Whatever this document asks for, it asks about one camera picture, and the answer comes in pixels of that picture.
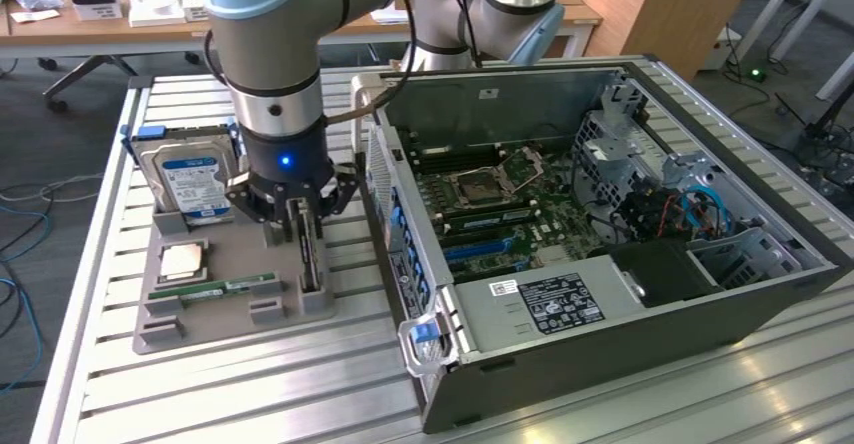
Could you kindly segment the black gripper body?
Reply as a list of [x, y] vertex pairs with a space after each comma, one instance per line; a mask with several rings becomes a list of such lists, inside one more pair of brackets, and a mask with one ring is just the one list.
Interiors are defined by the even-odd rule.
[[305, 198], [311, 205], [321, 201], [321, 190], [333, 179], [329, 157], [327, 118], [290, 136], [269, 136], [241, 127], [250, 162], [250, 182], [273, 196], [282, 187], [287, 199]]

